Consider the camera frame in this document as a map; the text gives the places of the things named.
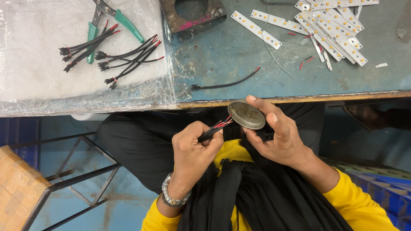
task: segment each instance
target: fingernail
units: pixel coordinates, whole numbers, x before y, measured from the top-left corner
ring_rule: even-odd
[[[277,122],[277,121],[278,121],[278,118],[277,118],[277,116],[274,115],[274,113],[272,114],[272,120],[273,120],[274,122]]]
[[[255,100],[256,100],[256,98],[255,98],[254,96],[252,96],[252,95],[249,95],[249,96],[248,96],[248,99],[251,100],[251,101],[255,101]]]

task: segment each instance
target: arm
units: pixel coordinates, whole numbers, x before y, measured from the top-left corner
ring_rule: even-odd
[[[247,103],[266,114],[267,123],[275,131],[272,141],[263,142],[254,130],[244,128],[248,140],[262,156],[297,170],[354,230],[397,230],[385,210],[368,194],[356,187],[347,175],[321,161],[302,143],[294,120],[263,99],[249,95]]]
[[[209,127],[196,121],[173,136],[174,172],[167,191],[174,200],[183,199],[204,174],[224,143],[223,130],[214,133],[210,141],[198,143]],[[162,195],[154,201],[145,219],[142,230],[177,230],[184,206],[170,207]]]

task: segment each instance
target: plastic sheet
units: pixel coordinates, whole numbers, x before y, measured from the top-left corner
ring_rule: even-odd
[[[158,0],[107,0],[136,26],[144,39],[154,34],[163,41],[148,60],[118,80],[115,90],[104,79],[119,74],[123,68],[100,72],[95,60],[85,60],[68,73],[59,47],[86,41],[88,22],[92,20],[92,0],[12,0],[0,2],[0,117],[46,116],[74,113],[107,113],[175,108],[172,80],[170,35]],[[99,34],[109,19],[103,14]],[[110,55],[126,53],[140,46],[125,27],[97,48]],[[123,63],[115,61],[114,65]]]

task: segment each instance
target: metal tin lid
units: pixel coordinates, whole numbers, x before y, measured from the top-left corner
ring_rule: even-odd
[[[266,124],[264,115],[258,109],[248,104],[245,99],[238,99],[230,103],[227,110],[233,120],[243,127],[258,130]]]

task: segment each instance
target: wrist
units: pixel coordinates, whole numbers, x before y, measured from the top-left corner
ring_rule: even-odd
[[[167,191],[172,199],[182,200],[192,188],[193,185],[190,185],[186,180],[181,178],[179,173],[174,172],[171,176]]]
[[[315,161],[316,158],[317,156],[314,154],[311,148],[303,146],[300,156],[296,158],[296,161],[289,166],[297,171],[303,171],[304,168],[307,167],[307,164]]]

